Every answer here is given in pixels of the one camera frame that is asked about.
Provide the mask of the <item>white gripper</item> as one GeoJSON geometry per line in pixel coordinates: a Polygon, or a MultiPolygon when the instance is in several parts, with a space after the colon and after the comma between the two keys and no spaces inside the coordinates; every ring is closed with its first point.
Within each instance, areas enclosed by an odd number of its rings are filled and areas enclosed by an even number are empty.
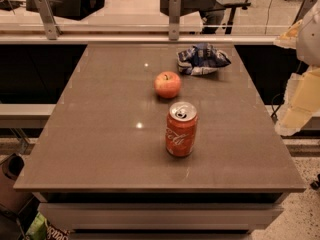
{"type": "MultiPolygon", "coordinates": [[[[307,65],[320,66],[320,1],[318,13],[309,21],[298,20],[279,35],[274,45],[295,49],[307,65]]],[[[279,109],[275,130],[292,136],[320,110],[320,68],[309,67],[302,75],[292,73],[286,86],[284,104],[279,109]]]]}

